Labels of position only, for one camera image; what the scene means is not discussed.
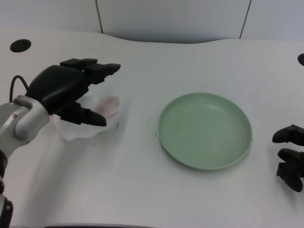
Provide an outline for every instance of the table surface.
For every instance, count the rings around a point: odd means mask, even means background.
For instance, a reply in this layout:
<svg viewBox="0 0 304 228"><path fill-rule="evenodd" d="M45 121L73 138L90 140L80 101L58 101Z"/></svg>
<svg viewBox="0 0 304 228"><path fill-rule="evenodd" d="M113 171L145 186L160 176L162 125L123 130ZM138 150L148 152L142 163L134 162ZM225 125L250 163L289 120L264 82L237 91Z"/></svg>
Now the table surface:
<svg viewBox="0 0 304 228"><path fill-rule="evenodd" d="M304 193L277 177L281 148L272 135L304 126L304 43L227 39L202 44L133 42L64 31L0 29L0 101L10 81L29 83L46 67L70 58L97 58L121 69L94 95L111 89L122 100L118 128L88 140L64 142L52 123L9 158L6 197L13 227L123 225L157 228L286 228L301 226ZM21 38L32 46L10 51ZM249 117L253 144L237 165L198 171L171 158L155 137L157 120L172 99L193 92L233 101ZM24 94L21 83L15 93Z"/></svg>

